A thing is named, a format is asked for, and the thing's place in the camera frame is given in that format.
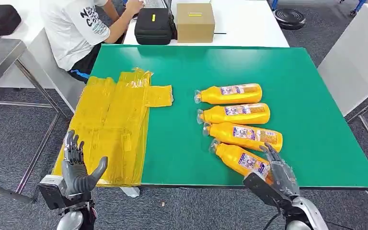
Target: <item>robotic arm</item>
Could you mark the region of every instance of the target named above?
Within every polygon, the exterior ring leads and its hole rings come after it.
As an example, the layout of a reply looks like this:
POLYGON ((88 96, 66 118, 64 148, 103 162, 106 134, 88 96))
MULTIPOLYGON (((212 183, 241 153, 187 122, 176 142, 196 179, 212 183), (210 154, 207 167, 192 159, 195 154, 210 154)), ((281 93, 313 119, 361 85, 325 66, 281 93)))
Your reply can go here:
POLYGON ((108 167, 108 158, 102 157, 99 166, 88 175, 84 163, 83 146, 78 146, 78 135, 70 130, 64 138, 62 175, 46 175, 38 184, 48 207, 58 209, 62 216, 57 230, 93 230, 97 214, 91 199, 94 189, 108 167))
POLYGON ((278 214, 266 225, 280 215, 282 209, 286 219, 286 230, 328 230, 317 207, 299 194, 299 186, 293 170, 280 158, 277 151, 268 143, 260 148, 266 153, 270 162, 274 183, 267 184, 258 174, 251 172, 243 180, 244 185, 257 195, 265 204, 277 207, 278 214))

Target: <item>white t-shirt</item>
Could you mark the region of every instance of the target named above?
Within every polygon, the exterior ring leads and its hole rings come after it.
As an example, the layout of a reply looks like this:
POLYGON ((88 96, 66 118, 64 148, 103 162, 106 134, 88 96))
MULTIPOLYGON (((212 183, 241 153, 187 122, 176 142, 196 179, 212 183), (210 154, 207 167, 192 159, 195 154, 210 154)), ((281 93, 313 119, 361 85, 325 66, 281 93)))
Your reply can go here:
POLYGON ((58 66, 66 71, 109 37, 95 5, 108 0, 41 0, 40 11, 58 66))

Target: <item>table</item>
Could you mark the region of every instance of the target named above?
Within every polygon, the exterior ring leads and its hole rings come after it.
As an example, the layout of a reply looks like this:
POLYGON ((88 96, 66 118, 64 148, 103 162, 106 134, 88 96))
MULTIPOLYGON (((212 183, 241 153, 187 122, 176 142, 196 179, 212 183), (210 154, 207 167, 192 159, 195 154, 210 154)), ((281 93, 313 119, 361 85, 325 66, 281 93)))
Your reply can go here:
MULTIPOLYGON (((336 41, 318 72, 343 115, 368 98, 368 4, 336 41)), ((367 111, 368 105, 349 122, 358 117, 368 131, 368 122, 363 116, 367 111)))
MULTIPOLYGON (((20 60, 36 76, 45 89, 55 89, 64 102, 74 112, 85 87, 63 69, 57 66, 48 41, 40 14, 39 0, 0 0, 0 4, 10 4, 22 18, 21 24, 11 35, 1 38, 19 39, 27 46, 20 60)), ((34 88, 16 66, 11 66, 0 79, 0 87, 34 88)))
POLYGON ((242 186, 242 176, 208 152, 211 137, 196 122, 194 90, 259 83, 281 156, 301 188, 368 189, 368 160, 304 48, 104 45, 92 74, 117 80, 133 67, 172 85, 170 107, 150 108, 143 185, 242 186))
MULTIPOLYGON (((173 0, 173 15, 176 4, 181 2, 209 2, 202 0, 173 0)), ((212 43, 177 43, 181 46, 265 46, 289 47, 272 11, 266 1, 213 0, 211 2, 215 17, 215 34, 212 43)), ((132 20, 126 32, 124 45, 138 45, 135 38, 136 21, 132 20)))
POLYGON ((24 66, 21 60, 19 60, 20 56, 27 52, 26 45, 24 42, 18 39, 3 39, 0 38, 0 79, 5 74, 5 72, 14 64, 19 68, 19 70, 25 75, 25 77, 30 81, 33 86, 47 99, 49 104, 43 103, 24 103, 24 102, 4 102, 0 101, 0 105, 10 105, 10 106, 25 106, 25 107, 40 107, 40 108, 53 108, 56 111, 56 116, 50 123, 50 126, 43 137, 42 142, 40 143, 36 153, 29 164, 26 172, 23 175, 17 189, 15 191, 10 191, 5 188, 0 187, 0 195, 19 200, 24 203, 31 203, 32 199, 30 197, 22 195, 22 191, 24 186, 26 185, 27 180, 32 173, 35 164, 40 157, 46 142, 53 131, 54 125, 57 120, 62 115, 67 118, 64 112, 60 109, 60 107, 56 104, 56 102, 50 97, 50 95, 45 91, 42 85, 36 80, 35 76, 30 73, 30 71, 24 66))

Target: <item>yellow object on floor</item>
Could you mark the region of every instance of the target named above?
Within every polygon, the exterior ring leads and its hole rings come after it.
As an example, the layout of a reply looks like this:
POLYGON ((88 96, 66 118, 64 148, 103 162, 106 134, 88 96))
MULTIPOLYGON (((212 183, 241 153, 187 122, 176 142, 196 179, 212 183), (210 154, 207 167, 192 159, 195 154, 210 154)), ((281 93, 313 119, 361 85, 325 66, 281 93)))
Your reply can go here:
POLYGON ((209 147, 212 153, 219 156, 222 161, 231 169, 237 171, 243 176, 255 172, 268 184, 273 183, 273 178, 270 172, 270 163, 236 145, 227 145, 214 139, 209 147))
MULTIPOLYGON (((171 86, 150 88, 150 71, 122 72, 118 83, 111 78, 91 76, 69 130, 74 129, 84 144, 88 174, 108 157, 108 169, 98 186, 135 186, 142 177, 149 107, 164 106, 172 98, 171 86)), ((62 146, 53 174, 61 175, 62 146)))
POLYGON ((195 91, 196 103, 241 104, 258 103, 262 99, 262 88, 259 84, 232 85, 225 87, 212 86, 206 90, 195 91))
POLYGON ((197 112, 197 122, 235 124, 265 124, 270 119, 270 109, 265 103, 240 104, 231 106, 214 106, 197 112))
POLYGON ((262 151, 259 147, 268 142, 275 150, 280 152, 283 146, 281 133, 251 126, 236 125, 229 122, 220 124, 204 124, 204 135, 210 135, 219 141, 239 145, 248 149, 262 151))

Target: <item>bottle label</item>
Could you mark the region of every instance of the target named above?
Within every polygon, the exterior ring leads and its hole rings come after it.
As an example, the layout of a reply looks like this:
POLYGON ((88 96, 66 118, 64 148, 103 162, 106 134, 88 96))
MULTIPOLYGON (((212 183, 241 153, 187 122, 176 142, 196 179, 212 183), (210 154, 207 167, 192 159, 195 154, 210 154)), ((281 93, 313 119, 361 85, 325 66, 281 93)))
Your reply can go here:
POLYGON ((256 132, 251 128, 235 126, 233 127, 233 136, 236 138, 257 140, 256 132))
POLYGON ((238 115, 251 113, 249 107, 245 105, 232 105, 224 107, 226 115, 238 115))
POLYGON ((260 173, 263 178, 266 178, 266 176, 269 174, 269 165, 256 160, 254 157, 245 152, 242 153, 241 158, 239 158, 238 164, 250 170, 254 169, 254 172, 260 173))
POLYGON ((224 107, 226 115, 262 113, 265 108, 259 104, 231 105, 224 107))
POLYGON ((257 90, 256 84, 232 85, 220 87, 222 95, 230 95, 244 92, 254 92, 257 90))
POLYGON ((233 136, 236 138, 244 138, 270 144, 277 144, 277 135, 273 131, 268 130, 253 130, 252 128, 233 127, 233 136))

